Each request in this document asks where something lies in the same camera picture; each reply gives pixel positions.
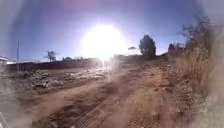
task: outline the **ground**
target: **ground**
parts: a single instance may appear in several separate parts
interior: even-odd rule
[[[97,76],[102,77],[89,75],[85,80],[80,80],[86,75],[80,73],[83,69],[68,70],[74,80],[52,88],[21,89],[12,100],[2,97],[1,111],[13,128],[182,127],[189,121],[191,99],[170,81],[169,68],[163,59],[135,62],[113,71],[87,69],[86,74],[101,72]],[[65,79],[65,71],[45,72]]]

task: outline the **dirt road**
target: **dirt road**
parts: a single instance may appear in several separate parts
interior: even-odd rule
[[[144,62],[111,76],[110,80],[43,94],[38,97],[42,102],[25,110],[32,118],[30,125],[36,128],[174,128],[182,114],[179,106],[184,103],[166,78],[163,70],[166,65],[164,61]],[[13,127],[24,127],[21,120],[16,122]]]

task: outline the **blue sky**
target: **blue sky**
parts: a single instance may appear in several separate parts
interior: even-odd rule
[[[43,60],[49,50],[81,56],[80,40],[96,23],[119,29],[128,46],[149,34],[160,54],[184,42],[181,29],[196,14],[194,0],[2,0],[0,7],[0,55],[15,59],[20,41],[22,60]]]

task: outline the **bush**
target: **bush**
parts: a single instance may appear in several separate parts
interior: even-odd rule
[[[155,41],[149,35],[144,35],[140,40],[139,49],[142,55],[148,59],[153,59],[156,56]]]
[[[205,84],[208,75],[209,56],[211,53],[212,27],[207,18],[198,18],[195,26],[184,28],[187,37],[185,47],[169,47],[169,59],[175,61],[175,70],[179,77],[188,79],[195,92],[207,93]]]

